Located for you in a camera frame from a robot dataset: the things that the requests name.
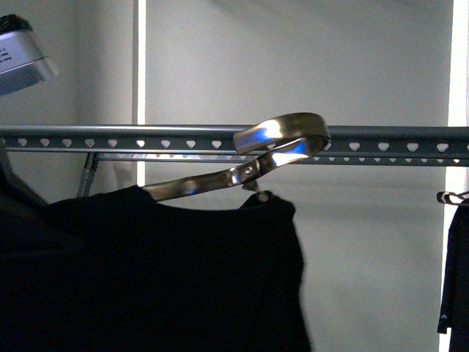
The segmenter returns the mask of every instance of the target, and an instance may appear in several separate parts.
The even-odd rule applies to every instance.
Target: gray wall
[[[147,123],[443,126],[451,1],[148,1]],[[148,164],[148,183],[229,167]],[[317,350],[437,351],[444,169],[285,166]],[[170,205],[234,208],[229,189]]]
[[[133,1],[78,0],[82,125],[133,121]],[[136,183],[134,163],[101,162],[92,194]]]
[[[15,13],[33,27],[41,48],[59,75],[0,98],[0,125],[71,125],[78,122],[78,50],[76,1],[2,0],[0,15]],[[76,195],[78,155],[10,153],[13,170],[49,202]]]
[[[0,100],[3,125],[132,123],[133,2],[5,0],[33,26],[59,75]],[[76,196],[85,155],[10,153],[17,175],[49,202]],[[92,193],[136,181],[135,165],[102,162]]]

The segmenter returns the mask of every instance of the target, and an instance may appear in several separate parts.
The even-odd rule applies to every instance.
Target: dark clothing
[[[451,328],[450,352],[469,352],[469,207],[459,207],[448,233],[438,332]]]
[[[310,351],[293,205],[162,205],[137,186],[45,206],[79,252],[0,262],[0,350]]]

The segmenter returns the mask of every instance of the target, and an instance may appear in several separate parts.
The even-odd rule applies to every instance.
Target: black garment
[[[448,233],[438,332],[451,328],[450,352],[469,352],[469,208],[459,207]]]
[[[48,205],[86,244],[1,263],[0,350],[310,351],[294,212],[173,208],[137,186]]]

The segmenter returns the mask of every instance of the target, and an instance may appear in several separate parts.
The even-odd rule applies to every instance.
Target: clothes hanger
[[[280,166],[313,156],[329,141],[329,131],[320,115],[308,112],[281,115],[234,134],[234,146],[240,155],[274,143],[278,145],[257,158],[220,172],[156,183],[142,189],[160,202],[248,185]]]
[[[469,203],[464,203],[465,200],[468,200],[469,197],[469,191],[468,192],[462,192],[459,194],[456,194],[454,192],[438,192],[437,193],[437,201],[441,204],[447,204],[447,205],[458,205],[461,207],[469,207]],[[458,199],[461,199],[463,202],[453,202],[451,200],[451,197],[456,197]]]

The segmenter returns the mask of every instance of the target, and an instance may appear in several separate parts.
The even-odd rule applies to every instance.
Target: perforated metal bar
[[[8,151],[98,153],[98,160],[239,163],[247,125],[2,126]],[[301,164],[469,166],[469,128],[329,126],[332,142]],[[250,153],[248,158],[264,150]]]

